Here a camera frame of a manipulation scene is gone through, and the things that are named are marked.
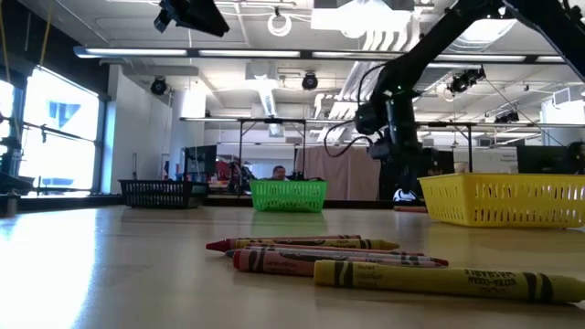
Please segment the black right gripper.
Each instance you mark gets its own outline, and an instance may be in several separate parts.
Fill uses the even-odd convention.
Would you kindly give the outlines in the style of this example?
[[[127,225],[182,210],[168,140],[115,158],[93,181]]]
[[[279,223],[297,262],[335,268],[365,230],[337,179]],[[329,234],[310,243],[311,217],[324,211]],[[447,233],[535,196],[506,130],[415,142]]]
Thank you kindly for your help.
[[[412,98],[401,93],[386,103],[390,138],[389,162],[401,183],[417,183],[422,149],[418,142]]]

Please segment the black curtain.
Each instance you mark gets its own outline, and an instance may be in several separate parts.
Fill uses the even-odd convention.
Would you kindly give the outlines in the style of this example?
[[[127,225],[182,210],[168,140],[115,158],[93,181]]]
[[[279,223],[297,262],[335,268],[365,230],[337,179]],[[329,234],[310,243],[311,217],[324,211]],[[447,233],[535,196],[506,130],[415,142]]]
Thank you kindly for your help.
[[[419,200],[410,203],[422,202],[427,187],[441,180],[452,178],[454,175],[453,151],[440,151],[435,148],[423,148],[420,160],[420,170],[417,183],[401,183],[393,173],[389,161],[381,162],[378,179],[378,199],[392,200],[395,191],[399,188],[410,190],[417,194]]]

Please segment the long led light bar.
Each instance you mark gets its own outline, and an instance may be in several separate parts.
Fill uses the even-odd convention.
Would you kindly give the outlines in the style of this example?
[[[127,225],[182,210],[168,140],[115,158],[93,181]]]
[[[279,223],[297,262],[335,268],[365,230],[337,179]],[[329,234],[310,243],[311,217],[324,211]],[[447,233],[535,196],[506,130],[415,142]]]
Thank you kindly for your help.
[[[388,61],[404,55],[396,51],[365,50],[278,50],[252,48],[73,48],[78,58],[245,58],[245,59],[302,59],[302,60],[348,60]],[[527,64],[566,65],[561,56],[541,54],[440,54],[437,63],[483,63],[483,64]]]

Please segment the white and black ball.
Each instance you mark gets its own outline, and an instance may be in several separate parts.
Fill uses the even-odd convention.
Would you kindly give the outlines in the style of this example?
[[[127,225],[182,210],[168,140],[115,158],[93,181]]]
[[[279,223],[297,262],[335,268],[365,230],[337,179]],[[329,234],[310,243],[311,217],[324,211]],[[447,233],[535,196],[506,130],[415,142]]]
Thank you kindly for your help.
[[[410,203],[410,202],[418,201],[419,198],[415,192],[410,191],[410,190],[403,190],[403,189],[399,188],[395,191],[395,193],[392,197],[392,200],[394,202]]]

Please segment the yellow plastic basket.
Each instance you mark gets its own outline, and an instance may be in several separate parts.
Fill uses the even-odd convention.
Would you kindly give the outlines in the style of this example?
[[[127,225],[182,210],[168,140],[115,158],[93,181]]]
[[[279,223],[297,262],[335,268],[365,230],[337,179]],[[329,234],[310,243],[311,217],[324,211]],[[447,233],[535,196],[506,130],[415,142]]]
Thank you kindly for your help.
[[[585,175],[454,174],[427,187],[433,220],[477,228],[581,228]]]

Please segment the white ceiling light panel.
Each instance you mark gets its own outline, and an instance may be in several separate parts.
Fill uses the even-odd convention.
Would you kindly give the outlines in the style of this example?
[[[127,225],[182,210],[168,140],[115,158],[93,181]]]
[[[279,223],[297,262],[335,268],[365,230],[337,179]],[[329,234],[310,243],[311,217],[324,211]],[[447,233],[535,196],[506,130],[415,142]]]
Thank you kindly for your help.
[[[349,37],[367,31],[398,31],[415,10],[415,0],[314,0],[311,29],[336,30]]]

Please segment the green plastic basket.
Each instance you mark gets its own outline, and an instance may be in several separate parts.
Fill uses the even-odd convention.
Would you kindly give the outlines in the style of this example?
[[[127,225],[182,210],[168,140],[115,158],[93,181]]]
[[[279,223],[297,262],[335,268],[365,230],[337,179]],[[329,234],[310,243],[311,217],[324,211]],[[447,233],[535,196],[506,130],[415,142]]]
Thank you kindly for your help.
[[[328,188],[323,180],[253,180],[252,204],[262,212],[321,212]]]

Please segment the black plastic basket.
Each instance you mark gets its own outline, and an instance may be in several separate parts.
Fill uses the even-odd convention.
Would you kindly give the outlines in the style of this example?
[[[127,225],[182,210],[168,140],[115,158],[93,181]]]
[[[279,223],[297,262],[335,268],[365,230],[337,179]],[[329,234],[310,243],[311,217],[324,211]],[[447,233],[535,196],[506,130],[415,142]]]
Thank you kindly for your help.
[[[208,184],[173,180],[120,180],[127,207],[187,209],[203,204]]]

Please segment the large window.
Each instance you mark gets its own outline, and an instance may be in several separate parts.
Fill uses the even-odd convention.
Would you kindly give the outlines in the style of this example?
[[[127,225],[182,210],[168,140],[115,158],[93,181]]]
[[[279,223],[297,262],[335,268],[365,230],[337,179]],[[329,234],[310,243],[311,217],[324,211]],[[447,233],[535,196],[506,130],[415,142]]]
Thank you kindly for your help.
[[[12,174],[41,194],[95,187],[102,116],[97,93],[41,67],[18,82],[0,73],[0,112],[16,120],[22,144]],[[1,123],[0,137],[10,133]]]

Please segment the black metal stand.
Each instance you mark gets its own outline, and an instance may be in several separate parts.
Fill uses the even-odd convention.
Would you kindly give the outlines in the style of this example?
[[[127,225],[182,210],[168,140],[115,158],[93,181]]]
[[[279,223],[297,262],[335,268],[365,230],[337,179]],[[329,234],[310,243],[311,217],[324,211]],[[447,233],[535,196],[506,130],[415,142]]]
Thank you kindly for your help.
[[[11,173],[13,164],[16,162],[16,151],[21,150],[22,144],[17,137],[16,120],[0,112],[0,124],[4,122],[11,128],[11,133],[7,137],[0,137],[0,146],[6,148],[3,153],[0,153],[0,218],[10,218],[17,212],[18,200],[22,192],[26,194],[34,187],[30,182]]]

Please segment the black folding table frame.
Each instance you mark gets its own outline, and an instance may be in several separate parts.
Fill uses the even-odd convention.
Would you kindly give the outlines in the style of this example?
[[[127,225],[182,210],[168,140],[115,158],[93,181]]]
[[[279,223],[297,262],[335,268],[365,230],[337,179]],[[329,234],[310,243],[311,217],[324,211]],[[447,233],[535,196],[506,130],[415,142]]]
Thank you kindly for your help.
[[[235,161],[235,168],[236,170],[239,172],[238,175],[238,181],[240,183],[242,183],[243,181],[243,173],[242,173],[242,167],[243,167],[243,160],[242,160],[242,146],[243,146],[243,136],[248,132],[247,130],[244,129],[244,126],[246,123],[250,122],[251,126],[250,129],[255,126],[257,123],[262,123],[265,125],[271,125],[271,124],[276,124],[276,125],[284,125],[285,123],[298,123],[301,124],[303,127],[303,131],[301,133],[302,136],[302,149],[303,149],[303,153],[305,153],[305,149],[306,149],[306,141],[304,139],[304,135],[306,134],[306,125],[307,125],[307,120],[305,119],[287,119],[287,118],[275,118],[275,117],[266,117],[266,118],[212,118],[212,117],[205,117],[205,118],[187,118],[187,117],[181,117],[180,118],[181,122],[236,122],[239,125],[239,134],[238,134],[238,141],[236,142],[236,145],[238,146],[238,155],[236,157],[236,161]],[[219,144],[221,144],[221,141],[215,142],[213,145],[218,146]],[[183,175],[183,164],[182,165],[178,165],[177,167],[182,167],[182,172],[181,173],[176,173],[176,177],[177,178],[181,178],[182,181],[186,182],[189,181],[186,179],[186,177]]]
[[[426,122],[422,123],[421,126],[427,126],[429,129],[432,128],[453,128],[460,135],[464,136],[467,140],[467,153],[468,153],[468,172],[473,172],[473,137],[472,127],[473,122]]]

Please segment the black aluminium table frame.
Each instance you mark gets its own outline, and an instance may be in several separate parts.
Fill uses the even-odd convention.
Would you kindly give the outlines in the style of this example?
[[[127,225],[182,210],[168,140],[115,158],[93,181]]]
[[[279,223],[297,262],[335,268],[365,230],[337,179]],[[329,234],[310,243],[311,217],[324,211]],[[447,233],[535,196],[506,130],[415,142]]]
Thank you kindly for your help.
[[[19,212],[50,211],[76,208],[93,208],[123,205],[121,196],[42,196],[22,197],[17,203]],[[252,207],[252,200],[236,196],[210,196],[203,200],[204,207]],[[325,200],[324,209],[393,209],[391,200]]]

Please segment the white ceiling duct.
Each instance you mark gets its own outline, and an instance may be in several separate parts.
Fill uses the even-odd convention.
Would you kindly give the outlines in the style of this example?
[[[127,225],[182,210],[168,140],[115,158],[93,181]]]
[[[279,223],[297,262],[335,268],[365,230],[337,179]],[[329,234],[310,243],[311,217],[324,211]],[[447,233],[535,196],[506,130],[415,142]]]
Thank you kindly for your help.
[[[259,93],[264,113],[276,116],[276,102],[273,91],[279,88],[277,68],[273,61],[254,59],[246,64],[245,84]]]

